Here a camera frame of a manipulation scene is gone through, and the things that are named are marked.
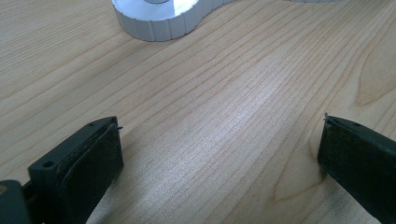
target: wooden table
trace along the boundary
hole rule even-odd
[[[117,116],[125,167],[89,223],[377,223],[317,163],[324,113],[396,139],[396,1],[239,0],[189,35],[110,0],[0,3],[0,177]]]

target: wood grain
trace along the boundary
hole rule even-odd
[[[135,40],[111,1],[0,3],[0,177],[118,116],[89,223],[377,223],[316,160],[324,113],[396,139],[396,2],[240,0]]]

